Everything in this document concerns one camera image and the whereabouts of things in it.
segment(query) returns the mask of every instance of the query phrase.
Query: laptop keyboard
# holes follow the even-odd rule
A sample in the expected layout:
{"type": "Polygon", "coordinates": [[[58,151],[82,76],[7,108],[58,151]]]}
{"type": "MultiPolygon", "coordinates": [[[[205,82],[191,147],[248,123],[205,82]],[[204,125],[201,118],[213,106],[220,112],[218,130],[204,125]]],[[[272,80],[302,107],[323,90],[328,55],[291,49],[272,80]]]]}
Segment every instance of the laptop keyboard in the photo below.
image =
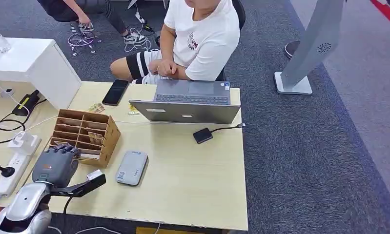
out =
{"type": "Polygon", "coordinates": [[[186,103],[199,103],[199,104],[214,104],[214,105],[227,105],[229,100],[227,97],[206,97],[206,96],[194,96],[194,95],[170,95],[170,94],[157,94],[156,101],[162,102],[186,102],[186,103]]]}

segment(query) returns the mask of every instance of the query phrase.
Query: wooden organizer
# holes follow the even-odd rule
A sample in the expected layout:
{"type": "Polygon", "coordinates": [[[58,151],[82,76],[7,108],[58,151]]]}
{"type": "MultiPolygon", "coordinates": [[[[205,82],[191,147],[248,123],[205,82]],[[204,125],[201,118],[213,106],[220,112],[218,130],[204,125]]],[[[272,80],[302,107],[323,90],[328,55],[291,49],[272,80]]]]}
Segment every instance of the wooden organizer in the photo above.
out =
{"type": "Polygon", "coordinates": [[[106,168],[119,137],[120,131],[111,116],[60,110],[50,147],[56,147],[56,141],[69,143],[81,152],[81,163],[106,168]],[[91,143],[88,132],[101,134],[102,144],[91,143]]]}

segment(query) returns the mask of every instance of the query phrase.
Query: speaker grille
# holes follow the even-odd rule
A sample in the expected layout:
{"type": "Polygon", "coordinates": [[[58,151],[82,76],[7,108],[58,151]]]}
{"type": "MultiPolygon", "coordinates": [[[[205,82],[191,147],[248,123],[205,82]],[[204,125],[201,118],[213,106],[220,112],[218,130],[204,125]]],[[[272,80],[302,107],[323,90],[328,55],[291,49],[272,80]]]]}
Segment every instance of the speaker grille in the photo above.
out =
{"type": "Polygon", "coordinates": [[[331,49],[331,43],[324,42],[323,44],[321,44],[317,47],[317,52],[322,54],[322,53],[329,51],[330,49],[331,49]]]}

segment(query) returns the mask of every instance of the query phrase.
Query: black and white striped shorts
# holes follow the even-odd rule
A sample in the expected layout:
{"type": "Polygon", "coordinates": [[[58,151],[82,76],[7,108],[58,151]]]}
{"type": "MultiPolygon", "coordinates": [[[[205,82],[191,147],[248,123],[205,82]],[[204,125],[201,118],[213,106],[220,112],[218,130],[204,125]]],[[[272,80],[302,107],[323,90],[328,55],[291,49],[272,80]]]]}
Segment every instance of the black and white striped shorts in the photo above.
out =
{"type": "Polygon", "coordinates": [[[138,52],[135,55],[126,57],[127,65],[134,79],[133,83],[157,84],[158,80],[163,79],[160,75],[154,75],[149,72],[150,62],[156,59],[162,59],[160,50],[138,52]]]}

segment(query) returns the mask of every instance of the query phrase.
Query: external hard drive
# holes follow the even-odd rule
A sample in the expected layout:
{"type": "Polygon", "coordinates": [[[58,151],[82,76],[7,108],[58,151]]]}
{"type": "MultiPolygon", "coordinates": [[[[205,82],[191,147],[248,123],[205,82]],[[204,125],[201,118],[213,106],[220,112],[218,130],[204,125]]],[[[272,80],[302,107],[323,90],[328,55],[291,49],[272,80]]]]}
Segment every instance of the external hard drive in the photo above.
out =
{"type": "Polygon", "coordinates": [[[147,162],[147,154],[138,151],[127,151],[117,171],[116,181],[118,183],[136,186],[143,175],[147,162]]]}

